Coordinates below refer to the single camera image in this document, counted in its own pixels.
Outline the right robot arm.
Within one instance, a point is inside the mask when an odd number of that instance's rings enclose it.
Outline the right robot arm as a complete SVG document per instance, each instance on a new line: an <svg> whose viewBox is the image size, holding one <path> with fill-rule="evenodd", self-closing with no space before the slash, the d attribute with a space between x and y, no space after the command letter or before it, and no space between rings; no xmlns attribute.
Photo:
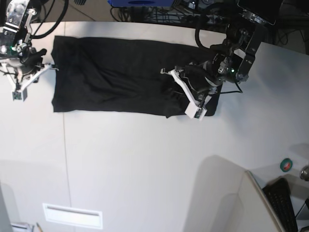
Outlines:
<svg viewBox="0 0 309 232"><path fill-rule="evenodd" d="M27 88L38 82L48 70L58 70L52 63L43 63L47 50L36 50L32 41L50 35L64 18L69 1L64 1L63 10L55 24L45 33L37 32L42 21L33 31L31 22L37 18L44 3L41 0L12 0L5 10L5 22L0 32L0 72L7 77L12 87L14 101L25 101Z"/></svg>

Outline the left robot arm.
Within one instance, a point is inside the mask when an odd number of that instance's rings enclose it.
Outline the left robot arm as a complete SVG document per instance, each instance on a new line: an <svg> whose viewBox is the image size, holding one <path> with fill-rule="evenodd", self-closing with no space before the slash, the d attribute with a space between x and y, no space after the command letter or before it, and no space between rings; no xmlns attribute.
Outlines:
<svg viewBox="0 0 309 232"><path fill-rule="evenodd" d="M210 102L223 95L225 82L237 87L249 77L255 54L267 32L273 25L272 14L261 9L261 4L252 0L239 0L237 4L217 2L207 6L200 15L195 29L195 42L203 50L214 51L214 57L203 63L191 62L175 66L162 74L170 75L188 99L184 113L190 118L202 120L210 112ZM226 38L221 44L205 47L200 40L200 30L210 15L216 11L227 13Z"/></svg>

